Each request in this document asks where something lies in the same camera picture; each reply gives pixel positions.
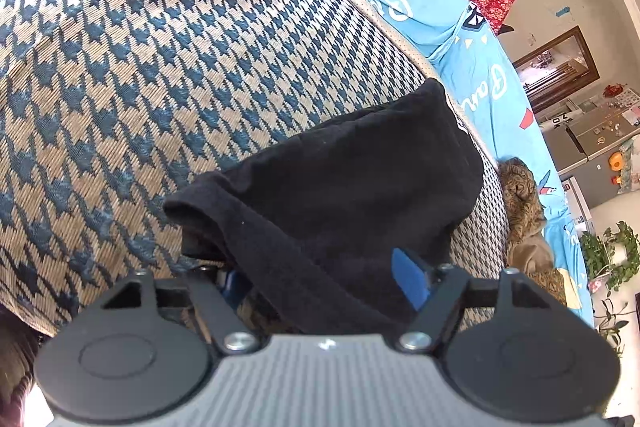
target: gray ribbed plastic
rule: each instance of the gray ribbed plastic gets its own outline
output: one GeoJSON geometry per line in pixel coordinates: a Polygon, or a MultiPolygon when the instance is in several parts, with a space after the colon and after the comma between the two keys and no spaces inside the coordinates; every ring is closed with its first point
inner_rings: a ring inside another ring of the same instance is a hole
{"type": "MultiPolygon", "coordinates": [[[[476,409],[446,384],[433,360],[397,353],[379,335],[273,337],[269,346],[258,353],[223,360],[214,377],[190,402],[164,416],[136,424],[144,427],[524,425],[476,409]]],[[[85,424],[57,417],[50,425],[85,424]]],[[[593,416],[562,425],[604,427],[606,423],[593,416]]]]}

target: metal screw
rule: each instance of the metal screw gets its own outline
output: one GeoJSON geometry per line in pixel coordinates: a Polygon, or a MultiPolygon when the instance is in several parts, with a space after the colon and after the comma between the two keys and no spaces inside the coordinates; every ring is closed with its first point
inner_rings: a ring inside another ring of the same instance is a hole
{"type": "Polygon", "coordinates": [[[225,347],[231,351],[248,351],[256,346],[258,340],[251,334],[245,331],[238,331],[237,333],[229,333],[225,337],[225,347]]]}
{"type": "Polygon", "coordinates": [[[400,337],[399,342],[402,349],[416,353],[431,346],[431,337],[421,331],[409,331],[400,337]]]}

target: houndstooth fabric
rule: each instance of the houndstooth fabric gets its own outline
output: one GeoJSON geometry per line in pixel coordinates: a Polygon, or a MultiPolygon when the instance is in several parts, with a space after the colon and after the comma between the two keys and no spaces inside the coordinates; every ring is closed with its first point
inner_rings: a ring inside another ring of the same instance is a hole
{"type": "MultiPolygon", "coordinates": [[[[498,173],[482,151],[478,151],[484,164],[482,189],[471,214],[451,234],[451,262],[465,268],[473,277],[498,279],[505,266],[509,221],[498,173]]],[[[466,328],[492,316],[492,309],[469,309],[461,325],[466,328]]]]}
{"type": "Polygon", "coordinates": [[[424,75],[349,0],[2,0],[0,81],[0,302],[51,335],[191,266],[162,202],[195,172],[424,75]]]}

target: blue bed sheet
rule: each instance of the blue bed sheet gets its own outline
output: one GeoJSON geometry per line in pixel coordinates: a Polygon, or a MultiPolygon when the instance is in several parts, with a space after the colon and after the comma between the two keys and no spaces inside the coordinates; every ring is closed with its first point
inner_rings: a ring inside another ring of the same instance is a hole
{"type": "Polygon", "coordinates": [[[543,234],[564,276],[567,304],[593,326],[584,260],[564,192],[518,75],[469,0],[371,0],[409,39],[497,160],[517,156],[533,172],[548,219],[543,234]]]}

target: green plant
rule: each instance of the green plant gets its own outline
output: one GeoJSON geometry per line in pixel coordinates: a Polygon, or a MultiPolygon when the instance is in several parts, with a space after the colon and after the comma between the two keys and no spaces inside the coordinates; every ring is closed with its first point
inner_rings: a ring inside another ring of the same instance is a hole
{"type": "Polygon", "coordinates": [[[616,233],[612,233],[611,229],[605,230],[602,239],[588,232],[583,233],[580,245],[589,279],[594,280],[601,275],[609,275],[607,287],[610,290],[618,291],[620,285],[631,279],[640,269],[638,235],[634,234],[631,227],[624,221],[618,223],[616,233]],[[611,264],[611,255],[616,243],[626,248],[626,263],[620,266],[611,264]]]}
{"type": "Polygon", "coordinates": [[[626,308],[626,305],[628,304],[628,303],[625,303],[625,305],[622,306],[619,312],[614,312],[613,302],[609,298],[610,296],[611,296],[611,291],[607,292],[607,298],[604,301],[600,301],[604,305],[604,309],[605,309],[604,317],[601,316],[601,317],[595,317],[595,318],[604,319],[598,325],[598,333],[601,334],[601,336],[606,341],[609,341],[610,343],[612,343],[613,348],[616,350],[617,356],[620,357],[622,355],[622,352],[625,349],[625,346],[623,346],[621,343],[620,330],[624,328],[627,324],[629,324],[629,321],[619,321],[618,317],[620,315],[628,315],[629,313],[636,313],[636,311],[623,313],[623,311],[626,308]]]}

